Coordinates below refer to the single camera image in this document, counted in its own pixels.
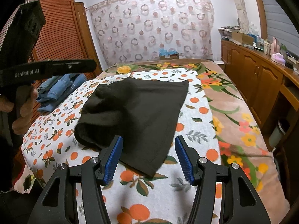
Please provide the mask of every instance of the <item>blue gripper pad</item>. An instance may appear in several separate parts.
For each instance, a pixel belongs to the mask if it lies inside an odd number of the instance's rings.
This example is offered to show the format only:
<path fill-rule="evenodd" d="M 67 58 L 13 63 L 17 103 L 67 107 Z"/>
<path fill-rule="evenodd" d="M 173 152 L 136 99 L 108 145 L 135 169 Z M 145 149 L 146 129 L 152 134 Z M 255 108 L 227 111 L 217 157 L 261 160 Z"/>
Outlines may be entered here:
<path fill-rule="evenodd" d="M 181 168 L 183 170 L 185 179 L 192 185 L 194 184 L 194 176 L 193 176 L 193 166 L 188 157 L 186 149 L 188 148 L 185 140 L 182 136 L 177 136 L 175 138 L 174 147 L 176 154 L 178 156 L 178 160 L 180 162 Z"/>
<path fill-rule="evenodd" d="M 103 177 L 103 182 L 105 185 L 107 185 L 113 179 L 117 163 L 119 161 L 119 158 L 121 157 L 122 150 L 123 139 L 121 136 L 119 136 L 110 153 L 110 156 L 108 157 L 107 163 L 105 164 L 105 173 Z"/>

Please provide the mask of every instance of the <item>black towel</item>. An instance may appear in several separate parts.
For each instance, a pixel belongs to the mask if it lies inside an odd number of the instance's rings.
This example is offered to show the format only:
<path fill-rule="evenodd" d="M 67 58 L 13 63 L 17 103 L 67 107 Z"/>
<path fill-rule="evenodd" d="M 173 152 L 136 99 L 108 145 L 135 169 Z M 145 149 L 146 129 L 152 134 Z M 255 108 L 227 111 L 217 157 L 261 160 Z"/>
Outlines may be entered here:
<path fill-rule="evenodd" d="M 188 83 L 128 77 L 100 84 L 83 106 L 75 137 L 84 146 L 103 149 L 121 135 L 120 160 L 153 177 L 171 146 Z"/>

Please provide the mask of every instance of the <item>bed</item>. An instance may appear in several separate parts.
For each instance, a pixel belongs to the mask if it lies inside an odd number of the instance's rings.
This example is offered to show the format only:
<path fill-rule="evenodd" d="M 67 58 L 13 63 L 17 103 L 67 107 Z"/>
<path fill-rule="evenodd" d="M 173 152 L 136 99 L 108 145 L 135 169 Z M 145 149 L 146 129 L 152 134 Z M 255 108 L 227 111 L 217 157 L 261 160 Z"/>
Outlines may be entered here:
<path fill-rule="evenodd" d="M 216 164 L 238 163 L 256 188 L 271 222 L 279 223 L 288 212 L 289 203 L 278 180 L 273 155 L 267 151 L 249 108 L 221 68 L 198 59 L 149 63 L 110 67 L 83 84 L 50 115 L 36 119 L 23 138 L 22 153 L 39 183 L 44 186 L 62 162 L 73 166 L 98 155 L 80 145 L 73 136 L 80 109 L 98 84 L 128 76 L 144 80 L 188 80 L 189 92 L 175 136 L 183 135 L 189 146 Z M 77 190 L 80 223 L 84 223 L 79 184 Z M 114 181 L 102 190 L 112 223 L 120 224 L 185 224 L 196 191 L 184 180 L 174 147 L 152 180 L 118 164 Z M 220 203 L 221 183 L 216 185 L 212 223 L 219 221 Z"/>

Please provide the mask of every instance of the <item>wooden wardrobe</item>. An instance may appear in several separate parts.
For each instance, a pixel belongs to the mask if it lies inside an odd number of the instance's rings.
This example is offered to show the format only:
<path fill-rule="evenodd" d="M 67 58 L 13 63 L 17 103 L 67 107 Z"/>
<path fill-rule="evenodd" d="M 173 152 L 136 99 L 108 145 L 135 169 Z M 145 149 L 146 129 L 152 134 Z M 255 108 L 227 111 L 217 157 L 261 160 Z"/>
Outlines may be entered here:
<path fill-rule="evenodd" d="M 85 73 L 88 80 L 98 76 L 101 66 L 90 34 L 83 3 L 74 0 L 39 0 L 46 24 L 32 51 L 31 61 L 90 58 L 97 62 L 93 73 Z M 38 87 L 42 81 L 36 81 Z M 39 117 L 39 103 L 34 106 L 32 123 Z"/>

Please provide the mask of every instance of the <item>cabinet door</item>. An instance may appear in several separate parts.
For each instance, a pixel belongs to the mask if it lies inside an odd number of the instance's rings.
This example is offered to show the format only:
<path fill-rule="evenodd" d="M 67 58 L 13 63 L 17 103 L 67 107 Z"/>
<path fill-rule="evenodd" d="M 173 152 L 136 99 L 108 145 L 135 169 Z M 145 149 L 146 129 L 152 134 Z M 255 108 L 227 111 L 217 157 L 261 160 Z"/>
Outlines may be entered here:
<path fill-rule="evenodd" d="M 258 69 L 258 82 L 250 110 L 258 125 L 263 127 L 277 98 L 283 75 L 264 61 L 259 63 Z"/>
<path fill-rule="evenodd" d="M 226 66 L 225 72 L 237 88 L 240 88 L 240 72 L 242 71 L 242 54 L 238 47 L 232 46 L 230 51 L 230 64 Z"/>
<path fill-rule="evenodd" d="M 254 55 L 243 52 L 242 55 L 243 70 L 240 71 L 240 93 L 244 98 L 245 102 L 249 105 L 250 99 L 255 93 L 256 85 L 258 81 L 258 58 Z"/>
<path fill-rule="evenodd" d="M 224 41 L 221 41 L 221 60 L 228 64 L 229 46 Z"/>

